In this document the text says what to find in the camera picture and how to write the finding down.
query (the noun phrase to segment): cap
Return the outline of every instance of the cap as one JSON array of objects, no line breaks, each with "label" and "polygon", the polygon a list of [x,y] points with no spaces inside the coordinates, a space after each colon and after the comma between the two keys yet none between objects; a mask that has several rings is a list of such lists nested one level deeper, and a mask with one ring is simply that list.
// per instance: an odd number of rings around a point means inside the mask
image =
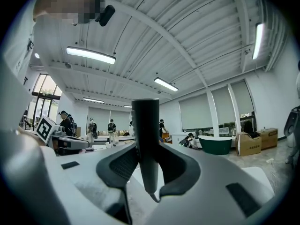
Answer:
[{"label": "cap", "polygon": [[62,111],[59,112],[58,114],[59,114],[59,115],[61,115],[61,114],[67,115],[68,113],[67,113],[66,111],[62,110]]}]

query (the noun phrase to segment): ceiling light fixture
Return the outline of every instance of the ceiling light fixture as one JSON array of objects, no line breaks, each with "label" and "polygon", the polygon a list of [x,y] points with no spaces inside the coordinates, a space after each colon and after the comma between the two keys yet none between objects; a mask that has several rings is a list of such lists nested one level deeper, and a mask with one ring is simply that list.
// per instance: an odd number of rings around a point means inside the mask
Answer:
[{"label": "ceiling light fixture", "polygon": [[82,49],[77,47],[67,47],[67,54],[85,57],[85,58],[91,58],[98,61],[107,62],[110,64],[114,64],[116,61],[116,58],[113,56],[109,56],[104,53],[95,52],[92,50]]},{"label": "ceiling light fixture", "polygon": [[254,45],[254,52],[252,55],[252,59],[257,59],[259,49],[261,47],[262,39],[263,39],[263,23],[258,23],[256,25],[255,45]]},{"label": "ceiling light fixture", "polygon": [[178,91],[178,88],[174,87],[173,85],[169,84],[168,82],[160,79],[159,77],[157,77],[156,79],[154,79],[154,81],[168,89],[171,89],[172,91],[176,92]]},{"label": "ceiling light fixture", "polygon": [[83,98],[85,101],[89,101],[89,102],[95,102],[95,103],[104,103],[104,101],[100,101],[100,100],[96,100],[96,99],[91,99],[91,98]]}]

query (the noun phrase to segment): floor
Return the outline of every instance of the floor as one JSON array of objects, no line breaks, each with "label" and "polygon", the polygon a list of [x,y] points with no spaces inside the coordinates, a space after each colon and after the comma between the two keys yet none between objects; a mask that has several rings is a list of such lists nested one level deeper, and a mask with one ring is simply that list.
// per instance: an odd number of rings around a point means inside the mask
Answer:
[{"label": "floor", "polygon": [[[292,167],[285,163],[285,160],[292,148],[287,139],[278,142],[276,148],[263,150],[259,154],[238,157],[235,150],[229,154],[222,155],[241,168],[260,167],[268,177],[273,190],[278,193],[281,189],[286,189],[293,174]],[[135,178],[131,178],[127,184],[127,195],[130,213],[134,225],[144,224],[147,216],[156,207],[157,204],[143,192],[143,186]]]}]

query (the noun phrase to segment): window blind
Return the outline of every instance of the window blind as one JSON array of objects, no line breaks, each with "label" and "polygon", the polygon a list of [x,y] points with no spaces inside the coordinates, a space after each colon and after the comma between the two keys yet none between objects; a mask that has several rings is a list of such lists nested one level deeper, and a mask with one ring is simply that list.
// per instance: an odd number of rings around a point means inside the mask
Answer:
[{"label": "window blind", "polygon": [[116,125],[116,130],[129,130],[129,112],[111,110],[111,119]]},{"label": "window blind", "polygon": [[253,109],[251,97],[245,81],[233,84],[231,85],[231,87],[234,92],[239,113],[245,114],[245,113],[253,112],[254,109]]},{"label": "window blind", "polygon": [[183,129],[210,128],[212,119],[206,94],[180,101]]},{"label": "window blind", "polygon": [[109,114],[110,110],[89,107],[88,123],[90,121],[90,118],[93,118],[94,122],[97,124],[97,131],[107,131]]},{"label": "window blind", "polygon": [[229,94],[228,87],[220,88],[211,92],[214,98],[216,111],[217,111],[217,120],[219,125],[234,122],[234,109],[233,103]]}]

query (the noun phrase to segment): green bathtub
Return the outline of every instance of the green bathtub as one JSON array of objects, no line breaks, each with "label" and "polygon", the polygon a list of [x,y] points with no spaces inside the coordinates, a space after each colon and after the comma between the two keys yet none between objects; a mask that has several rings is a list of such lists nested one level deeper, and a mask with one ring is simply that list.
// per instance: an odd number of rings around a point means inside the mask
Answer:
[{"label": "green bathtub", "polygon": [[231,137],[198,136],[203,151],[214,155],[228,154],[231,148]]}]

